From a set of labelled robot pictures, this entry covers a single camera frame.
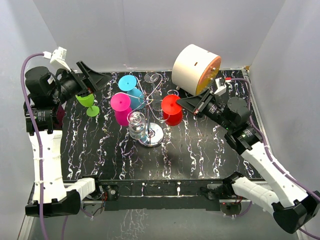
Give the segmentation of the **green wine glass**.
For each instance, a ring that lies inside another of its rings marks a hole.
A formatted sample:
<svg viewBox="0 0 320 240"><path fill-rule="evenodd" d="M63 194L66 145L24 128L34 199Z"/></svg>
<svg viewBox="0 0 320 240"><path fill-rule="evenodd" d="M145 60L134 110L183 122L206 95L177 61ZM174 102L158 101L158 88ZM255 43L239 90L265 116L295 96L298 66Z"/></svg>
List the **green wine glass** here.
<svg viewBox="0 0 320 240"><path fill-rule="evenodd" d="M95 117L100 113L100 109L98 106L94 105L95 96L93 94L89 94L87 96L75 96L78 102L86 107L86 114L89 117Z"/></svg>

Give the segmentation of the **red wine glass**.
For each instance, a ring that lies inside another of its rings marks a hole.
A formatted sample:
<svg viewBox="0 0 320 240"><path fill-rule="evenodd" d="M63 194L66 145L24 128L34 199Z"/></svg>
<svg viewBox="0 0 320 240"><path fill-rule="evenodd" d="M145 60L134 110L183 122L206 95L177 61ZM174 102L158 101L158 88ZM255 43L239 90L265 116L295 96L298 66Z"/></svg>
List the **red wine glass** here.
<svg viewBox="0 0 320 240"><path fill-rule="evenodd" d="M177 104L177 100L179 99L179 96L170 94L162 100L161 108L163 111L163 118L165 123L169 126L177 126L183 119L182 107Z"/></svg>

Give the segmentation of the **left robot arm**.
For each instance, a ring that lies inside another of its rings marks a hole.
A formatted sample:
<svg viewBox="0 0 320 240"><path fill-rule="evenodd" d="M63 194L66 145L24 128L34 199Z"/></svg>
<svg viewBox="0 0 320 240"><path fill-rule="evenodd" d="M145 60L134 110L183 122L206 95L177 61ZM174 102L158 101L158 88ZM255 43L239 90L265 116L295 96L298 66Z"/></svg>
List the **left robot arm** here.
<svg viewBox="0 0 320 240"><path fill-rule="evenodd" d="M76 215L82 200L103 195L96 177L85 176L65 187L62 176L61 141L63 104L73 97L87 97L100 91L112 77L77 62L80 73L60 68L53 74L45 66L31 68L22 75L29 91L24 103L26 132L32 146L34 184L25 214L45 218Z"/></svg>

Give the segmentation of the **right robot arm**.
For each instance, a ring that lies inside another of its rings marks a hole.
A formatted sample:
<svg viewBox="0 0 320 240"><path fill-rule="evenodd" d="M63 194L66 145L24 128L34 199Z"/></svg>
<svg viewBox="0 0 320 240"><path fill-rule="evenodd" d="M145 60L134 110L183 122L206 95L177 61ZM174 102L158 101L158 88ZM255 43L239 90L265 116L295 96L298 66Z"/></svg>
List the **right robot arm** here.
<svg viewBox="0 0 320 240"><path fill-rule="evenodd" d="M248 124L251 111L244 99L231 97L226 105L220 105L216 94L208 89L199 95L178 99L176 103L195 116L207 116L225 128L224 137L229 146L248 161L270 187L262 187L234 172L212 193L230 199L239 196L250 200L270 213L289 234L317 215L320 193L304 189L272 158L263 135Z"/></svg>

